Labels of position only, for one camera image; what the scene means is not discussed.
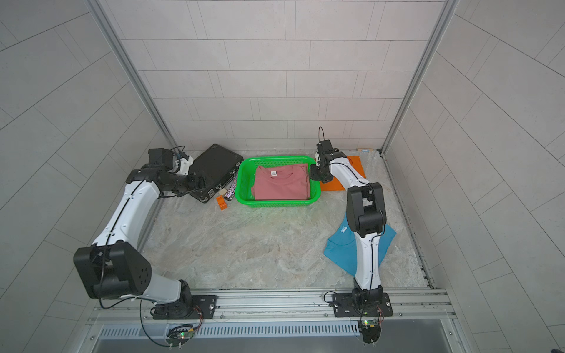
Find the pink t-shirt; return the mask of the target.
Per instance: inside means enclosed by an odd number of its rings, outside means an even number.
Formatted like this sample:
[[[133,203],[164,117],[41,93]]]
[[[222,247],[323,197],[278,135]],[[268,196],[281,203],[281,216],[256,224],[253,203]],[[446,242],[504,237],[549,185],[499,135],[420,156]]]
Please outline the pink t-shirt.
[[[308,165],[258,166],[252,195],[258,201],[305,201],[310,198]]]

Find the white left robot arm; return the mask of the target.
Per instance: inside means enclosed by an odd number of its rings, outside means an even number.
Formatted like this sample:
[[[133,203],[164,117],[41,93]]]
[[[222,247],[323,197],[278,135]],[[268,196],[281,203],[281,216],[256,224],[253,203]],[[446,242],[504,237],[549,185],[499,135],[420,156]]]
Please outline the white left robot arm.
[[[154,303],[156,320],[187,319],[194,309],[188,283],[154,274],[139,252],[144,225],[154,204],[168,193],[182,197],[204,188],[201,174],[177,175],[163,168],[132,171],[118,208],[102,233],[73,257],[88,296],[104,299],[142,299]]]

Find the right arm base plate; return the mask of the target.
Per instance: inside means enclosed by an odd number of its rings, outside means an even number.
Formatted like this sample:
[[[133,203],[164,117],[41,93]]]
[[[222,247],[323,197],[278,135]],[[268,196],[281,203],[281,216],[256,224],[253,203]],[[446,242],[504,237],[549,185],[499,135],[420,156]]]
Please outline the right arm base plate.
[[[392,317],[394,311],[391,306],[391,300],[387,293],[383,293],[380,301],[369,301],[365,304],[357,303],[352,294],[332,293],[330,299],[325,299],[326,303],[332,307],[334,315],[337,318],[355,318],[361,317]]]

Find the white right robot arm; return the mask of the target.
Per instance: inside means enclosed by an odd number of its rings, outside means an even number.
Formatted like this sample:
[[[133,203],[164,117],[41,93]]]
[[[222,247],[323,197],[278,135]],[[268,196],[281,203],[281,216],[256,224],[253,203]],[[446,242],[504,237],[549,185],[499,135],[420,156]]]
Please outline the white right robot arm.
[[[337,179],[346,189],[346,219],[354,233],[357,256],[353,301],[358,310],[382,303],[378,246],[387,223],[382,185],[362,177],[337,149],[316,153],[310,178],[323,183]]]

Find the green plastic basket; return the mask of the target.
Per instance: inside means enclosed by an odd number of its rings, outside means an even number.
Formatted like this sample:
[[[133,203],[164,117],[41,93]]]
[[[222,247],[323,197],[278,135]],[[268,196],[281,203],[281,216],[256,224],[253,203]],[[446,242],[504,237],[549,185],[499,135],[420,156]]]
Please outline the green plastic basket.
[[[310,178],[308,156],[253,157],[239,168],[235,198],[249,207],[294,207],[315,203],[320,183]]]

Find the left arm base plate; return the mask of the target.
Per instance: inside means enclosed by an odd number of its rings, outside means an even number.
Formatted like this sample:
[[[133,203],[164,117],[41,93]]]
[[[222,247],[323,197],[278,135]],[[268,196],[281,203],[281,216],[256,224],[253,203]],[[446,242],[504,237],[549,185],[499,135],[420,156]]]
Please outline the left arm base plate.
[[[218,297],[197,295],[187,304],[181,299],[174,303],[156,304],[150,313],[154,320],[212,319]]]

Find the blue t-shirt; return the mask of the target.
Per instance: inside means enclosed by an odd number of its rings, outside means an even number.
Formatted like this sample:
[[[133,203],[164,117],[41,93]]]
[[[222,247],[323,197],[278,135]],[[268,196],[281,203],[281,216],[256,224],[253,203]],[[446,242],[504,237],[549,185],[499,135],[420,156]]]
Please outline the blue t-shirt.
[[[381,265],[386,256],[388,247],[394,240],[396,231],[389,225],[385,226],[385,232],[381,235],[378,245],[378,263]],[[336,233],[328,238],[324,255],[348,274],[355,276],[357,271],[357,250],[354,232],[351,231],[344,217]]]

